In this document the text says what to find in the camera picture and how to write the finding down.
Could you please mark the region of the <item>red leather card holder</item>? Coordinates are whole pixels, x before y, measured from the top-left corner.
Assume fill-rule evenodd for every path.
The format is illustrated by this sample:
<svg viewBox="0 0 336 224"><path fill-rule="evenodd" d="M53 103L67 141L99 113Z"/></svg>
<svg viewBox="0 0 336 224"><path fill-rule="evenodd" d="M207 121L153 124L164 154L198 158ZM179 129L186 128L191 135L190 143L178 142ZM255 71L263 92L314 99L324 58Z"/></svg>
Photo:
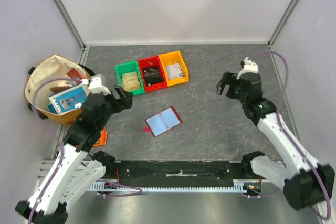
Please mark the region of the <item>red leather card holder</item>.
<svg viewBox="0 0 336 224"><path fill-rule="evenodd" d="M150 132L153 137L157 137L172 128L183 123L180 115L174 106L157 113L145 120L146 127L142 128L143 132Z"/></svg>

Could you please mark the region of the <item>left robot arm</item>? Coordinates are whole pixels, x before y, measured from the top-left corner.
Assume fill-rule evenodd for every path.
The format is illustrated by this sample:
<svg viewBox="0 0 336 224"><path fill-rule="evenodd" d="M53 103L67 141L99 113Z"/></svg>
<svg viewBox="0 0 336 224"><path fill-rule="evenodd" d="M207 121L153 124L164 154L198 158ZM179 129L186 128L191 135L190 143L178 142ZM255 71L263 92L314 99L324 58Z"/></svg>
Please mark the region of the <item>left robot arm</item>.
<svg viewBox="0 0 336 224"><path fill-rule="evenodd" d="M96 180L115 174L112 156L100 152L77 177L73 175L110 117L132 107L133 94L120 86L108 89L103 85L90 92L64 142L59 144L60 153L43 183L15 207L28 223L65 223L72 207Z"/></svg>

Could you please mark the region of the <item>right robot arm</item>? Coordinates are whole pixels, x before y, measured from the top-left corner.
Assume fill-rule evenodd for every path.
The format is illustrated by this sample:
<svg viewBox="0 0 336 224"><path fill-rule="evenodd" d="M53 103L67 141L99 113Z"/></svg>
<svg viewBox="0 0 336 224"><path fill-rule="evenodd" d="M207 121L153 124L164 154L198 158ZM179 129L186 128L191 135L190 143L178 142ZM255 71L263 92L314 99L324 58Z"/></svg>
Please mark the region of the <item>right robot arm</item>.
<svg viewBox="0 0 336 224"><path fill-rule="evenodd" d="M330 207L334 169L309 154L288 129L274 103L264 98L260 75L224 72L216 86L217 94L221 95L225 87L228 87L226 96L240 102L245 116L266 135L283 160L276 163L262 152L246 154L241 174L248 179L260 175L269 180L295 210L323 201Z"/></svg>

